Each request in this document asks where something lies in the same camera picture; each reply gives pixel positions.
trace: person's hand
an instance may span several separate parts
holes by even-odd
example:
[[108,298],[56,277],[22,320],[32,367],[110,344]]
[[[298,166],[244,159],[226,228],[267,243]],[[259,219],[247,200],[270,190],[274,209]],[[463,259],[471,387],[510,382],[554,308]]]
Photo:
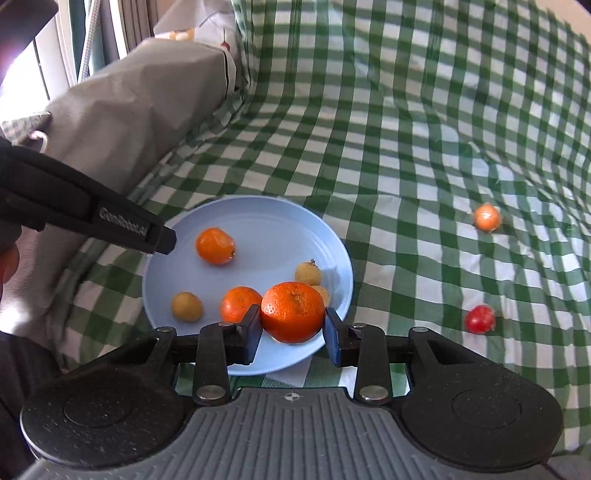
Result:
[[12,278],[18,268],[18,248],[10,247],[0,255],[0,300],[2,300],[2,285]]

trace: red fruit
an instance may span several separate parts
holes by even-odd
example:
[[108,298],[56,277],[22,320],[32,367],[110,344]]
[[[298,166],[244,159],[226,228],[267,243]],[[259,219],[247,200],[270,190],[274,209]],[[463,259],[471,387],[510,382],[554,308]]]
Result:
[[495,312],[488,305],[478,305],[468,312],[464,320],[470,333],[486,333],[495,329]]

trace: plate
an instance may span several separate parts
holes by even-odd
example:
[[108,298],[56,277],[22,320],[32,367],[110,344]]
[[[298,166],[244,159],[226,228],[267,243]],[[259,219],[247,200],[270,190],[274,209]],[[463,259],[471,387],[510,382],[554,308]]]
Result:
[[[300,263],[314,259],[323,272],[322,285],[330,306],[344,319],[353,295],[349,254],[336,233],[317,215],[288,200],[265,196],[229,196],[200,205],[169,225],[177,245],[168,255],[154,254],[142,284],[144,308],[156,327],[174,326],[179,335],[197,333],[220,321],[219,305],[225,293],[240,285],[261,295],[281,282],[292,281]],[[217,226],[236,242],[236,257],[221,267],[209,265],[195,250],[195,239]],[[179,292],[190,291],[203,302],[204,315],[183,323],[170,313]],[[262,375],[290,367],[324,345],[322,332],[304,343],[279,343],[263,332],[250,365],[231,365],[231,375]]]

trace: small orange fruit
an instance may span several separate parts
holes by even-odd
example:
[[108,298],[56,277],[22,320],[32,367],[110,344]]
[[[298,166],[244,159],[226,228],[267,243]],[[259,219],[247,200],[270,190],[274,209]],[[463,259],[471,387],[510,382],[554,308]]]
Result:
[[324,323],[322,296],[305,283],[279,283],[262,298],[261,323],[267,333],[280,342],[310,340]]
[[236,287],[228,290],[220,304],[220,314],[226,322],[240,323],[251,305],[261,304],[262,297],[254,288]]
[[474,223],[485,232],[491,233],[500,227],[503,218],[499,211],[490,203],[480,205],[474,211]]
[[213,265],[228,263],[236,253],[234,239],[218,227],[201,232],[195,241],[197,253]]

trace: green and white gingham tablecloth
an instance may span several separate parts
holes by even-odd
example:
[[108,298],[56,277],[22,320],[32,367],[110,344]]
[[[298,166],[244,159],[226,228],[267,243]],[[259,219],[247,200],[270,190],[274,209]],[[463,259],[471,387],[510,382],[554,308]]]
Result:
[[[245,90],[132,197],[170,219],[222,195],[268,194],[343,239],[347,321],[441,332],[547,388],[556,453],[591,445],[589,45],[525,0],[235,0]],[[483,202],[503,227],[472,225]],[[68,367],[150,328],[146,256],[89,241],[60,284]],[[471,335],[481,303],[502,319]],[[402,371],[392,367],[397,393]],[[234,386],[351,386],[321,351]]]

